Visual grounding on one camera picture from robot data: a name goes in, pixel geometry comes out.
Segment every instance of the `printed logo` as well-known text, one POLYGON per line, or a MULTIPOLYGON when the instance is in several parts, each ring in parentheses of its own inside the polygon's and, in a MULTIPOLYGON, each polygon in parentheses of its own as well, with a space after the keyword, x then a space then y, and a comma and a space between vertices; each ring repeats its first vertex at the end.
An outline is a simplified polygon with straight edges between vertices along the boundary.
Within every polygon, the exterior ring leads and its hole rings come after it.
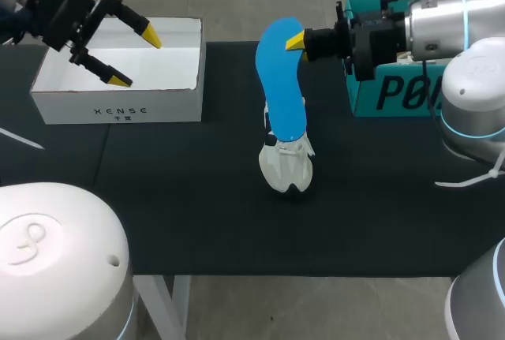
POLYGON ((60 223, 49 215, 23 214, 0 223, 0 273, 31 275, 62 254, 60 223))
POLYGON ((9 263, 9 265, 21 265, 22 263, 27 263, 37 257, 39 254, 39 247, 37 243, 42 241, 46 237, 46 229, 40 223, 30 223, 26 227, 26 236, 21 245, 18 245, 18 249, 28 248, 31 255, 24 256, 23 260, 14 261, 9 263))

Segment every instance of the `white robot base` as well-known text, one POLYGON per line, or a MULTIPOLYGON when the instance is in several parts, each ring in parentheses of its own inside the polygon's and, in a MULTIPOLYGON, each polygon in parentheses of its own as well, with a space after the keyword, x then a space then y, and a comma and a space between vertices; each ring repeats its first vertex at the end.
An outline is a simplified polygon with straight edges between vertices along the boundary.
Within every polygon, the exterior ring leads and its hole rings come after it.
POLYGON ((125 231, 93 194, 36 183, 0 188, 0 339, 133 340, 125 231))

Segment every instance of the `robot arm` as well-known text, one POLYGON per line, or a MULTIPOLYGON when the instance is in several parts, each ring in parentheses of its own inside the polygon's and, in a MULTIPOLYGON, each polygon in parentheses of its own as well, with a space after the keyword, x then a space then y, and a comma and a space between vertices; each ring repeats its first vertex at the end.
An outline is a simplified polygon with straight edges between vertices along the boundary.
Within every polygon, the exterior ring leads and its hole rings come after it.
POLYGON ((404 13, 389 7, 394 1, 380 0, 381 10, 352 18, 337 2, 333 28, 305 29, 286 49, 305 49, 309 61, 336 55, 357 80, 372 80, 398 52, 411 51, 415 61, 453 58, 478 40, 505 36, 505 0, 414 0, 404 13))
POLYGON ((0 0, 0 34, 18 43, 28 32, 57 51, 71 43, 70 62, 82 65, 106 84, 128 87, 132 81, 127 76, 91 56, 86 47, 106 15, 116 16, 154 47, 161 47, 150 22, 122 0, 100 0, 98 4, 95 0, 0 0))

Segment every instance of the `teal box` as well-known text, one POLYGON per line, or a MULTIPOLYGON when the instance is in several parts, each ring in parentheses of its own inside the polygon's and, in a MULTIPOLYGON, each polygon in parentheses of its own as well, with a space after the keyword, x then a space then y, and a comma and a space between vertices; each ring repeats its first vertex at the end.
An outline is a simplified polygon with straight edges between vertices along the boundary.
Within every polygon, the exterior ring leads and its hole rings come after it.
MULTIPOLYGON (((395 12, 406 11, 411 0, 390 4, 395 12)), ((347 0, 347 16, 380 9, 380 0, 347 0)), ((440 89, 447 61, 429 62, 428 78, 432 102, 440 112, 440 89)), ((357 117, 425 117, 429 116, 421 63, 384 64, 376 68, 376 79, 356 81, 346 75, 351 110, 357 117)))

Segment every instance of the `table leg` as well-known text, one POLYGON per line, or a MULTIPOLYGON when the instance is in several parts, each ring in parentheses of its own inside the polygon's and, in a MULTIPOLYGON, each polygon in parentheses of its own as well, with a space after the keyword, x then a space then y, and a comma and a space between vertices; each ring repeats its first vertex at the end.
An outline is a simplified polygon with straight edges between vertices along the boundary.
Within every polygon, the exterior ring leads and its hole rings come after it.
POLYGON ((163 276, 136 275, 133 277, 133 282, 142 301, 144 301, 159 337, 162 340, 185 340, 178 310, 170 297, 163 276))
POLYGON ((174 301, 179 322, 181 323, 182 331, 184 333, 186 333, 186 327, 188 326, 190 289, 191 289, 190 275, 176 275, 174 277, 174 291, 172 292, 172 301, 174 301))

